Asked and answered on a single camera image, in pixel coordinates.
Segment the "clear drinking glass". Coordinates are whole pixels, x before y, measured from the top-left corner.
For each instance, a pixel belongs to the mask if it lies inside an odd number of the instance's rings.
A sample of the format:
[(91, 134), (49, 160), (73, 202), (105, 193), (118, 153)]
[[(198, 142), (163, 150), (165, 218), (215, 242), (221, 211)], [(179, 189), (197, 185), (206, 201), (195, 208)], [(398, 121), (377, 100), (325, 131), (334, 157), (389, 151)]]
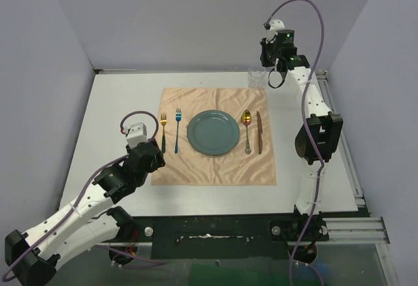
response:
[(253, 66), (248, 70), (248, 87), (262, 89), (265, 86), (266, 69), (263, 66)]

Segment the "gold fork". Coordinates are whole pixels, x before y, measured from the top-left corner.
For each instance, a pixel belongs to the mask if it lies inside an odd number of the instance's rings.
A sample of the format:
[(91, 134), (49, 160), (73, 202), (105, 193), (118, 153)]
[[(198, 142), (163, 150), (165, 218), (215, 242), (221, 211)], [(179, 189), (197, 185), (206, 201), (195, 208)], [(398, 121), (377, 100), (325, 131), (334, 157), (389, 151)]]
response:
[(167, 124), (167, 115), (165, 112), (161, 113), (160, 123), (162, 126), (162, 138), (161, 138), (161, 151), (166, 152), (166, 136), (165, 136), (165, 126)]

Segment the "blue fork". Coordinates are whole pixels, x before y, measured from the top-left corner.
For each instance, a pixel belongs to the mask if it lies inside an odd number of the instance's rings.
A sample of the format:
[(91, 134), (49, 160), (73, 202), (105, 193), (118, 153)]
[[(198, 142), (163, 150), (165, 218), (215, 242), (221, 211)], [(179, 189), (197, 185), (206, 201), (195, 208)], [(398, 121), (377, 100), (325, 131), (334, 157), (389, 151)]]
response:
[(178, 153), (178, 136), (179, 136), (179, 127), (180, 127), (181, 119), (182, 119), (182, 110), (181, 108), (177, 108), (176, 113), (175, 113), (175, 120), (176, 120), (176, 139), (175, 139), (175, 145), (174, 145), (175, 153)]

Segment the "copper table knife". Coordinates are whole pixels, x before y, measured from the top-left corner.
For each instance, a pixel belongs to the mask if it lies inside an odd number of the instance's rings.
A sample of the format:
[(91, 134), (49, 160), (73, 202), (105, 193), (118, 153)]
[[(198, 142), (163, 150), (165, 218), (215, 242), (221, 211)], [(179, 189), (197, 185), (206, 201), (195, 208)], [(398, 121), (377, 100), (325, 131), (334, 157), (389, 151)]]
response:
[(259, 111), (256, 111), (257, 116), (257, 134), (258, 134), (258, 145), (259, 145), (259, 155), (263, 152), (263, 124)]

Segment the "teal round plate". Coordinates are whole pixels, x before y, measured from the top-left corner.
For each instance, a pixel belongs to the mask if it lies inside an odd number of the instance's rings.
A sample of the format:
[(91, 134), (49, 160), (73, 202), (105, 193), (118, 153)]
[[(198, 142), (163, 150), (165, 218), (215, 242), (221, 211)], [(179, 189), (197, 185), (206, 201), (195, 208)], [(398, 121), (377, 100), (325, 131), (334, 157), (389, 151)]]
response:
[(238, 144), (239, 138), (236, 120), (221, 110), (200, 112), (187, 125), (188, 142), (195, 151), (204, 155), (225, 155)]

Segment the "iridescent gold spoon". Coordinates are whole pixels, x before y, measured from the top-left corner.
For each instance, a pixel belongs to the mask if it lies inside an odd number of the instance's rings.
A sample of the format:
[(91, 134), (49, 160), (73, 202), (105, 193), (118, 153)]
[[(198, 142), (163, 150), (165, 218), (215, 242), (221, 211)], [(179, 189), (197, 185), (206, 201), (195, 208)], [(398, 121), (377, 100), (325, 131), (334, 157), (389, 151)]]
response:
[(241, 122), (246, 128), (245, 153), (249, 155), (251, 153), (251, 146), (249, 142), (249, 125), (251, 124), (251, 113), (249, 110), (244, 110), (244, 112), (242, 113)]

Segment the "peach satin cloth napkin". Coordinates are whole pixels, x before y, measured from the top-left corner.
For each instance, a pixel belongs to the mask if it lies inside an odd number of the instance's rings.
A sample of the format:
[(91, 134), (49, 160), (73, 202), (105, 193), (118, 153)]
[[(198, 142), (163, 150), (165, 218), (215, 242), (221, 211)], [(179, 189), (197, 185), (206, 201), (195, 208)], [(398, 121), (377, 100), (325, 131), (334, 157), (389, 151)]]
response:
[[(181, 108), (178, 153), (176, 109)], [(212, 157), (195, 151), (187, 139), (187, 125), (193, 116), (206, 110), (230, 114), (240, 129), (238, 144), (225, 155)], [(242, 113), (249, 110), (249, 142), (251, 153), (245, 153), (246, 128)], [(263, 152), (259, 155), (257, 116), (263, 124)], [(250, 88), (180, 88), (166, 87), (161, 95), (159, 112), (167, 115), (165, 126), (165, 167), (152, 174), (152, 185), (275, 185), (276, 166), (268, 101), (265, 90)]]

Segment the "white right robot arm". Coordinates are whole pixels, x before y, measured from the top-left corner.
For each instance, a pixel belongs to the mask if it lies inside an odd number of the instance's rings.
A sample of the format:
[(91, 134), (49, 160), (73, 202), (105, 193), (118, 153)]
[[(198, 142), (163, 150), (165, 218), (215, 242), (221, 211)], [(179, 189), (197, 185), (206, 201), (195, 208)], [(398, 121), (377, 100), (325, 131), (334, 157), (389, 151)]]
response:
[(296, 209), (300, 214), (314, 215), (321, 211), (321, 179), (337, 149), (343, 119), (325, 103), (308, 60), (297, 54), (294, 37), (292, 29), (271, 27), (261, 40), (261, 63), (281, 74), (281, 85), (288, 85), (300, 103), (302, 126), (295, 137), (295, 149), (304, 164)]

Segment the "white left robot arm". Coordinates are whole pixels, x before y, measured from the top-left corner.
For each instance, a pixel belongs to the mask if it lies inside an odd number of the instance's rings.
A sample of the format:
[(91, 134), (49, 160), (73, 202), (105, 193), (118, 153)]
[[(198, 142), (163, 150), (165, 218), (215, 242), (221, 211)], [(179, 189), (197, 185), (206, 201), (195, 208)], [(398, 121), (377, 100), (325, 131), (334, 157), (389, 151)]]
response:
[(6, 236), (2, 281), (46, 285), (66, 260), (106, 240), (130, 238), (135, 222), (117, 203), (164, 166), (163, 152), (151, 139), (98, 168), (73, 201), (37, 226)]

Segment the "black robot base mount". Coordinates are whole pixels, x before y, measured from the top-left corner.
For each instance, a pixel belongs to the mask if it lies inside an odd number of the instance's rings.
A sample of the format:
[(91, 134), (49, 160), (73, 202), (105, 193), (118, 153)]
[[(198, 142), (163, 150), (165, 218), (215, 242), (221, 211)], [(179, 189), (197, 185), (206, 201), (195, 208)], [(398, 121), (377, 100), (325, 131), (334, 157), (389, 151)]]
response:
[(321, 216), (242, 214), (134, 217), (127, 229), (107, 241), (122, 246), (135, 234), (138, 247), (151, 245), (155, 260), (288, 259), (298, 240), (310, 247), (329, 240)]

